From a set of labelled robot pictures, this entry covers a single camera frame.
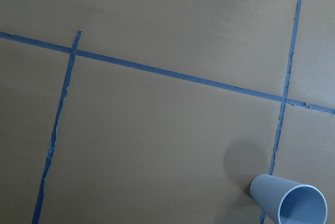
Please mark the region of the blue ribbed plastic cup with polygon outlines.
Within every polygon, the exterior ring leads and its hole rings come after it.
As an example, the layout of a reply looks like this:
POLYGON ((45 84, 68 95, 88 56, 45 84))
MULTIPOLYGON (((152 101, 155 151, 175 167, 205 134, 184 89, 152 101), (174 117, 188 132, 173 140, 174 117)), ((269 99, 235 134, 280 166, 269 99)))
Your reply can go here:
POLYGON ((328 207, 314 186, 262 174, 250 184, 251 198, 274 223, 325 223, 328 207))

